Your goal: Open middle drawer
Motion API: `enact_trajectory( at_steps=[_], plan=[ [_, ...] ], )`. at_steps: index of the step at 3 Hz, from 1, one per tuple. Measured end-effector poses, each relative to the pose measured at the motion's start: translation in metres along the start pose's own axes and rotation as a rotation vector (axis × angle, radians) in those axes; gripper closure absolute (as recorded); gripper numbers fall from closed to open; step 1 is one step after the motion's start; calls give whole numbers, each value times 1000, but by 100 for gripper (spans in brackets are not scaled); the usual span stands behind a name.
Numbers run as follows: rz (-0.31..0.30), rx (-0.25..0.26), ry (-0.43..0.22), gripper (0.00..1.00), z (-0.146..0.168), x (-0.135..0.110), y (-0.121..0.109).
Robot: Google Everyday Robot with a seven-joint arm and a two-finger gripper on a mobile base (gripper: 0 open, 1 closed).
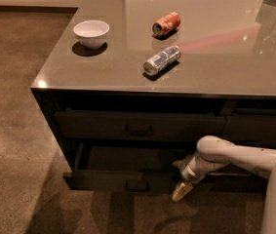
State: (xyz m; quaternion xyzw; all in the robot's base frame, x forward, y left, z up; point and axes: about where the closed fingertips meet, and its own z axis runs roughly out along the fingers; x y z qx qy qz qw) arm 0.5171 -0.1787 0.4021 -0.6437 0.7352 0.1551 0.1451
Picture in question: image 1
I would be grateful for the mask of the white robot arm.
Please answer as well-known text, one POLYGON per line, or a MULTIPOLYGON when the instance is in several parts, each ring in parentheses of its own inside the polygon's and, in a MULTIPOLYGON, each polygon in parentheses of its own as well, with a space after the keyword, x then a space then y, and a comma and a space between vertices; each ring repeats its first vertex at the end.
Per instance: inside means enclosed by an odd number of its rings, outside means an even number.
POLYGON ((230 164, 268 180, 260 234, 276 234, 276 149, 236 145, 217 136, 204 136, 192 155, 174 162, 181 181, 173 200, 182 199, 206 174, 230 164))

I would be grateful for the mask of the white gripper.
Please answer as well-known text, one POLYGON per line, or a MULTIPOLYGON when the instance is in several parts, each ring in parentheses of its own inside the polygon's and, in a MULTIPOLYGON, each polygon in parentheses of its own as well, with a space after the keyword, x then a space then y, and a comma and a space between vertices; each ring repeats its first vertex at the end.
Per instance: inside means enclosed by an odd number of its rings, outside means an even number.
POLYGON ((180 181, 173 192, 172 199, 177 202, 193 189, 191 183, 200 182, 214 169, 215 164, 204 160, 199 154, 194 154, 188 155, 182 161, 174 161, 173 166, 179 169, 181 177, 185 180, 180 181))

